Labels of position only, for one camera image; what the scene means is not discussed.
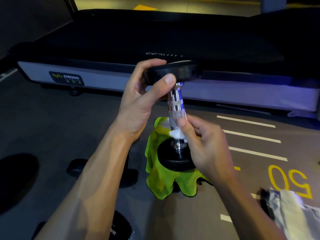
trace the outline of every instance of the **gray cloth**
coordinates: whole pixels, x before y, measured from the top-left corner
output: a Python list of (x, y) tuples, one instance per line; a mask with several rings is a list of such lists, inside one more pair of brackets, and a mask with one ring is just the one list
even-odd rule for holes
[(320, 240), (320, 208), (305, 205), (295, 192), (269, 190), (275, 224), (288, 240)]

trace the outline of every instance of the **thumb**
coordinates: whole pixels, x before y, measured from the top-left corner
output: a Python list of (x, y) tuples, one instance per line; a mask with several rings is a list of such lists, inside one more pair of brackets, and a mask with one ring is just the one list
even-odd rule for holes
[(189, 147), (199, 146), (200, 140), (198, 139), (195, 130), (193, 126), (190, 124), (190, 122), (185, 118), (178, 119), (178, 126), (180, 127), (182, 133), (188, 140)]
[(170, 90), (173, 88), (173, 86), (176, 84), (176, 77), (169, 73), (166, 74), (163, 78), (161, 78), (159, 81), (157, 81), (148, 92), (146, 92), (144, 95), (142, 95), (139, 99), (141, 99), (141, 102), (147, 106), (148, 108), (151, 108), (159, 98), (166, 95)]

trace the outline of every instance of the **fingernail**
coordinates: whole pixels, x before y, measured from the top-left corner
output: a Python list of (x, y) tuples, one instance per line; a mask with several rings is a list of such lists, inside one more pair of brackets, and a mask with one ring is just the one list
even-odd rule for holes
[(164, 80), (169, 86), (173, 85), (176, 82), (174, 75), (171, 73), (166, 74)]
[(183, 127), (185, 124), (186, 124), (186, 122), (185, 122), (185, 120), (184, 119), (178, 119), (178, 126), (179, 127)]

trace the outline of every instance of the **white painted line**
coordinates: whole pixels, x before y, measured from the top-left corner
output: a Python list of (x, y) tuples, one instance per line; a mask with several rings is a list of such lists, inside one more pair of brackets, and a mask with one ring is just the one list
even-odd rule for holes
[(230, 118), (230, 117), (225, 117), (225, 116), (220, 116), (220, 115), (217, 115), (217, 118), (226, 119), (226, 120), (234, 120), (234, 121), (239, 121), (239, 122), (244, 122), (244, 123), (249, 123), (249, 124), (254, 124), (254, 125), (263, 125), (263, 126), (272, 127), (272, 128), (276, 127), (275, 125), (271, 125), (271, 124), (258, 123), (258, 122), (254, 122), (254, 121), (250, 121), (250, 120), (240, 120), (240, 119), (235, 119), (235, 118)]
[(261, 196), (258, 195), (258, 194), (252, 193), (251, 195), (252, 195), (253, 198), (255, 198), (255, 199), (257, 199), (257, 200), (260, 200), (260, 199), (261, 199)]
[(230, 216), (226, 216), (226, 215), (220, 214), (220, 219), (223, 220), (223, 221), (232, 222)]
[(238, 107), (232, 107), (232, 106), (227, 106), (227, 105), (222, 105), (222, 104), (217, 104), (217, 106), (225, 107), (225, 108), (229, 108), (229, 109), (239, 109), (239, 110), (244, 110), (244, 111), (250, 111), (250, 112), (255, 112), (255, 113), (261, 113), (261, 114), (265, 114), (265, 115), (271, 115), (271, 113), (269, 113), (269, 112), (258, 111), (258, 110), (252, 110), (252, 109), (247, 109), (247, 108), (238, 108)]
[(270, 155), (270, 154), (266, 154), (266, 153), (261, 153), (261, 152), (254, 152), (254, 151), (249, 151), (249, 150), (245, 150), (245, 149), (241, 149), (241, 148), (236, 148), (236, 147), (229, 147), (230, 150), (233, 151), (238, 151), (238, 152), (244, 152), (244, 153), (249, 153), (249, 154), (253, 154), (253, 155), (258, 155), (258, 156), (262, 156), (262, 157), (269, 157), (269, 158), (274, 158), (274, 159), (278, 159), (278, 160), (282, 160), (282, 161), (288, 161), (285, 157), (281, 157), (281, 156), (274, 156), (274, 155)]
[(6, 73), (2, 73), (1, 76), (2, 78), (0, 78), (0, 82), (2, 82), (3, 80), (5, 80), (8, 76), (11, 76), (13, 73), (15, 73), (16, 71), (18, 71), (18, 69), (14, 69), (12, 72), (6, 74)]
[(246, 137), (251, 137), (251, 138), (255, 138), (255, 139), (260, 139), (260, 140), (265, 140), (265, 141), (273, 141), (276, 143), (281, 143), (280, 140), (276, 140), (276, 139), (271, 139), (271, 138), (267, 138), (267, 137), (262, 137), (262, 136), (254, 136), (254, 135), (249, 135), (249, 134), (244, 134), (244, 133), (239, 133), (239, 132), (234, 132), (234, 131), (229, 131), (229, 130), (224, 130), (223, 131), (225, 133), (229, 133), (229, 134), (234, 134), (234, 135), (238, 135), (238, 136), (246, 136)]

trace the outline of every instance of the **forearm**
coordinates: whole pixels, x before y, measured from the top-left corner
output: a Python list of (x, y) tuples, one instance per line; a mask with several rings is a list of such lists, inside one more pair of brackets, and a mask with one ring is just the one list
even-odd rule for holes
[(108, 239), (131, 142), (112, 125), (36, 240)]
[(286, 240), (237, 178), (216, 186), (240, 240)]

